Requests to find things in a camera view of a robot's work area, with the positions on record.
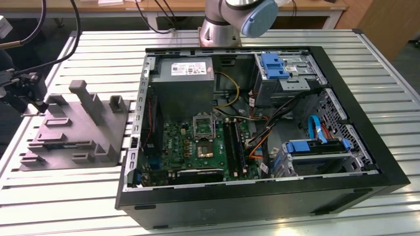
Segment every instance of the ram slot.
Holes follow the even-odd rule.
[[[238,166],[241,167],[240,172],[246,172],[246,163],[245,163],[245,155],[244,155],[244,146],[241,142],[241,134],[238,132],[237,122],[233,122],[234,128],[234,149],[236,149],[236,159],[238,160]]]
[[[230,132],[230,125],[229,121],[224,123],[222,126],[222,135],[224,135],[224,147],[225,147],[225,154],[228,160],[228,170],[229,175],[236,177],[237,176],[237,163],[236,163],[236,155],[234,155],[234,143],[232,140],[233,132]]]

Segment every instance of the yellow wire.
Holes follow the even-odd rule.
[[[230,106],[230,105],[236,102],[236,100],[238,99],[238,89],[240,89],[240,87],[238,87],[237,83],[234,82],[234,80],[232,79],[232,77],[228,76],[225,73],[222,73],[222,72],[214,72],[214,74],[220,74],[220,75],[222,75],[225,78],[228,78],[228,79],[232,81],[232,83],[234,84],[234,87],[236,87],[236,97],[234,97],[234,99],[232,100],[232,102],[229,102],[228,104],[220,105],[220,106],[213,106],[214,108],[228,107],[228,106]]]

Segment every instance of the gray robot arm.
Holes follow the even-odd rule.
[[[276,20],[277,11],[274,0],[206,0],[201,46],[238,46],[240,32],[249,38],[261,36]]]

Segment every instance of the motherboard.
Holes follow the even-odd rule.
[[[249,137],[245,120],[212,121],[200,116],[193,121],[165,122],[162,154],[149,160],[150,185],[182,184],[182,177],[188,183],[198,183],[201,178],[257,179],[257,164],[246,156]]]

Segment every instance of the slotted metal table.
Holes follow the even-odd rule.
[[[350,30],[272,30],[257,39],[241,40],[244,46],[324,47],[412,184],[334,215],[145,231],[114,210],[120,166],[18,171],[20,154],[42,121],[41,117],[26,117],[0,160],[0,236],[420,234],[420,97],[366,37]],[[73,41],[72,36],[60,56]],[[133,101],[145,48],[196,46],[197,31],[190,30],[170,35],[84,32],[74,55],[52,68],[48,92],[76,100],[68,85],[72,80],[85,80],[88,91],[98,93],[101,99],[120,94]],[[122,147],[128,147],[128,138]]]

